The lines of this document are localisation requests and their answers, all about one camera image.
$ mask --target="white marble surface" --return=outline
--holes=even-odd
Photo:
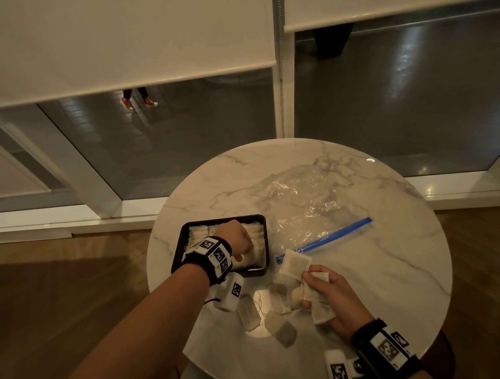
[[[448,244],[420,194],[391,168],[369,158],[335,143],[290,138],[251,143],[208,161],[175,189],[158,215],[147,251],[150,291],[170,275],[183,224],[259,213],[250,195],[257,183],[321,159],[330,164],[335,190],[348,194],[373,222],[314,251],[313,264],[344,275],[372,314],[401,332],[421,356],[438,334],[450,302]],[[264,289],[277,271],[272,264],[265,276],[247,279],[243,292]],[[329,326],[314,325],[310,313],[299,310],[287,318],[298,334],[293,346],[283,348],[271,336],[245,334],[236,313],[208,304],[184,353],[219,379],[326,378],[325,350],[353,354]]]

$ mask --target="wristband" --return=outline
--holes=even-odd
[[[225,239],[206,237],[184,253],[179,267],[188,263],[198,265],[208,275],[211,286],[221,284],[233,267],[231,253],[231,245]]]
[[[359,328],[350,341],[378,378],[407,379],[422,370],[410,344],[380,318]]]

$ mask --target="gray marble vein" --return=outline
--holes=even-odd
[[[271,174],[304,165],[317,165],[329,191],[373,218],[363,230],[311,252],[313,264],[344,275],[373,315],[401,332],[421,356],[443,324],[452,290],[450,252],[441,225],[415,188],[394,170],[331,142],[255,142],[195,170],[175,189],[154,224],[147,251],[150,291],[170,275],[183,224],[256,213],[264,213],[269,221],[273,215],[265,212],[252,190]],[[253,295],[265,289],[277,279],[277,271],[272,264],[265,276],[246,279],[243,292]],[[207,304],[184,352],[220,379],[326,378],[325,350],[354,354],[327,325],[314,325],[307,311],[286,317],[298,330],[289,348],[271,336],[246,334],[236,313]]]

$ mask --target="left hand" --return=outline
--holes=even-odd
[[[214,236],[225,239],[231,245],[231,255],[238,262],[242,261],[242,254],[249,253],[254,248],[247,230],[236,220],[223,223],[218,227]]]

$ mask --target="plastic bag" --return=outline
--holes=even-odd
[[[270,251],[295,250],[368,216],[350,201],[335,176],[319,164],[299,165],[262,180],[252,191],[261,198]]]

